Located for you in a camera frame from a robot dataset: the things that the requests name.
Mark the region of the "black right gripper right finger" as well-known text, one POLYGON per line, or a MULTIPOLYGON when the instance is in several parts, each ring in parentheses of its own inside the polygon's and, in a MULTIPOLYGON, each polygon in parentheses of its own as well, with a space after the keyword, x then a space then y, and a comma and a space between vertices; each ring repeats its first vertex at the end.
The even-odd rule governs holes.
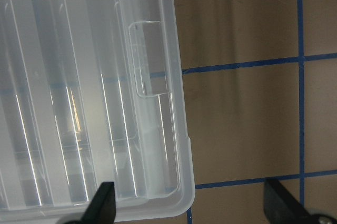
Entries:
POLYGON ((324 213, 309 213, 275 178, 264 182, 264 215, 271 224, 336 223, 324 213))

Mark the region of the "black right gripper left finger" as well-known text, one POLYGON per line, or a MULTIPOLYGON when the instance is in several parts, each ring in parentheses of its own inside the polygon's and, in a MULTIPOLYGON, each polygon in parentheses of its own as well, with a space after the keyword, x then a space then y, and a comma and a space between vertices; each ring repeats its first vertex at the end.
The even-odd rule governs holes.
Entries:
POLYGON ((103 182, 83 214, 71 214, 60 219, 60 223, 114 223, 116 200, 114 183, 103 182))

